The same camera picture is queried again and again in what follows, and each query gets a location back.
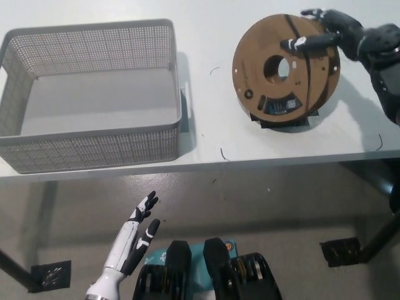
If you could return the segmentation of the white and black left hand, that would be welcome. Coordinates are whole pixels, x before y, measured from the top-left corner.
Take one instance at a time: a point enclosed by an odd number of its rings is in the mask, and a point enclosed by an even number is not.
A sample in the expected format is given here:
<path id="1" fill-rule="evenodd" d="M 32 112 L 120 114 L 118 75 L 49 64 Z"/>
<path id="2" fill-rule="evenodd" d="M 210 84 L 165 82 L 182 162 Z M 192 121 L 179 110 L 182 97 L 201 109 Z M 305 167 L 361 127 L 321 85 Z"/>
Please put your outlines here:
<path id="1" fill-rule="evenodd" d="M 156 192 L 152 191 L 136 206 L 129 219 L 119 230 L 104 264 L 104 269 L 113 269 L 125 276 L 133 273 L 159 228 L 160 220 L 154 219 L 144 234 L 138 237 L 140 224 L 151 214 L 151 209 L 157 201 Z"/>

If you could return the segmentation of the black and white right hand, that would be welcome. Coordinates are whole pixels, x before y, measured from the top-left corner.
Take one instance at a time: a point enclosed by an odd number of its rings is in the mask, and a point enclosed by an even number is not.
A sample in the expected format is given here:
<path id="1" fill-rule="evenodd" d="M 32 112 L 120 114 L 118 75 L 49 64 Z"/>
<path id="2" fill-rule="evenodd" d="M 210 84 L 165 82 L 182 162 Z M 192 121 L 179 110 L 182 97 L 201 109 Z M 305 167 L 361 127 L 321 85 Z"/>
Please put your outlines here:
<path id="1" fill-rule="evenodd" d="M 335 9 L 305 9 L 301 15 L 317 21 L 325 33 L 282 40 L 281 49 L 292 53 L 316 52 L 336 46 L 348 59 L 359 61 L 359 43 L 364 37 L 364 28 L 359 21 Z"/>

